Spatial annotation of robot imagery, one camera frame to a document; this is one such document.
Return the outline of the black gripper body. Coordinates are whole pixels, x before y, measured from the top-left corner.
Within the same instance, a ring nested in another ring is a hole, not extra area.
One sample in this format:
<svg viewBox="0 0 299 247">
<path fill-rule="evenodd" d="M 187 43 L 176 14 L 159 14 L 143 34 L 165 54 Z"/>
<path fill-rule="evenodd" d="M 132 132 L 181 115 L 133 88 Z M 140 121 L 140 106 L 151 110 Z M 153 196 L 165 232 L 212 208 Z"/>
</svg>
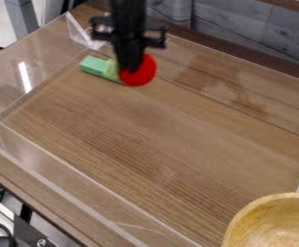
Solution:
<svg viewBox="0 0 299 247">
<path fill-rule="evenodd" d="M 109 41 L 112 43 L 113 24 L 111 15 L 96 15 L 89 17 L 92 27 L 91 38 L 93 40 Z M 165 48 L 167 32 L 169 26 L 145 15 L 145 26 L 143 34 L 143 47 Z"/>
</svg>

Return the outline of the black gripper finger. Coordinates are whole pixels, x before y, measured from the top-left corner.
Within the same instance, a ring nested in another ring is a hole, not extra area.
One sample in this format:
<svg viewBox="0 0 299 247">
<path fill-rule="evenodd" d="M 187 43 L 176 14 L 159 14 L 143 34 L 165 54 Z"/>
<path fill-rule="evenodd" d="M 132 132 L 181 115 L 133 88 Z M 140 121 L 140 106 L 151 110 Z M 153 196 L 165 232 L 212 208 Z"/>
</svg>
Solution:
<svg viewBox="0 0 299 247">
<path fill-rule="evenodd" d="M 129 0 L 129 72 L 136 72 L 143 57 L 145 0 Z"/>
<path fill-rule="evenodd" d="M 109 0 L 113 24 L 112 44 L 120 69 L 129 65 L 129 5 L 128 0 Z"/>
</svg>

